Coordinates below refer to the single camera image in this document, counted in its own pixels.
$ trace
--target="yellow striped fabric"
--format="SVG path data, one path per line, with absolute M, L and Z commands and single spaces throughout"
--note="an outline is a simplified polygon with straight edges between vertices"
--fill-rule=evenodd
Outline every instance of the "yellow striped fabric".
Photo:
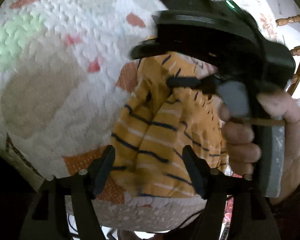
M 166 86 L 169 76 L 194 76 L 195 65 L 177 53 L 139 63 L 138 85 L 112 133 L 116 157 L 111 177 L 133 196 L 193 197 L 181 156 L 185 145 L 210 167 L 226 168 L 213 99 L 198 90 Z

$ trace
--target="green light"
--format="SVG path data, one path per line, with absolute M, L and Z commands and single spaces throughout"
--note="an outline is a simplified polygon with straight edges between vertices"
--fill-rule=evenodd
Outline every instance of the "green light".
M 235 7 L 234 7 L 228 0 L 226 0 L 226 3 L 227 3 L 229 6 L 231 6 L 233 9 L 235 9 Z

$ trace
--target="green pattern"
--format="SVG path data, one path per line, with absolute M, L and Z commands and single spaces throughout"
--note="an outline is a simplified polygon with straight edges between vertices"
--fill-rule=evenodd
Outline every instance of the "green pattern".
M 39 14 L 15 16 L 0 27 L 0 71 L 4 72 L 13 66 L 29 43 L 30 38 L 44 27 L 44 18 Z

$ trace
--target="finger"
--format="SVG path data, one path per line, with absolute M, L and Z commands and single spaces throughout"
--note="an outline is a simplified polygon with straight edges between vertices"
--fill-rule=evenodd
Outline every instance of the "finger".
M 297 123 L 300 120 L 300 108 L 284 91 L 276 91 L 272 94 L 260 93 L 257 99 L 268 114 L 274 117 L 282 116 L 286 123 Z
M 251 163 L 237 162 L 229 158 L 229 164 L 235 174 L 243 176 L 244 174 L 253 174 L 253 165 Z
M 294 160 L 300 154 L 300 108 L 296 101 L 284 91 L 260 93 L 257 99 L 268 114 L 285 119 L 285 158 Z
M 163 240 L 163 234 L 156 233 L 153 237 L 150 238 L 150 240 Z
M 219 117 L 224 122 L 228 122 L 230 120 L 230 112 L 225 103 L 221 104 L 219 107 Z
M 255 163 L 261 158 L 261 149 L 254 143 L 249 144 L 227 144 L 229 157 L 237 162 Z
M 254 139 L 250 126 L 233 122 L 227 122 L 222 127 L 222 135 L 231 144 L 247 144 Z
M 141 240 L 134 232 L 119 230 L 118 235 L 120 240 Z

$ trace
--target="sleeve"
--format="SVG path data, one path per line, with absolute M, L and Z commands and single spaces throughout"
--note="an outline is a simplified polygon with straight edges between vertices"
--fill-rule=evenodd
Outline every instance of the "sleeve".
M 277 223 L 281 240 L 300 239 L 300 184 L 296 191 L 277 205 L 269 204 Z

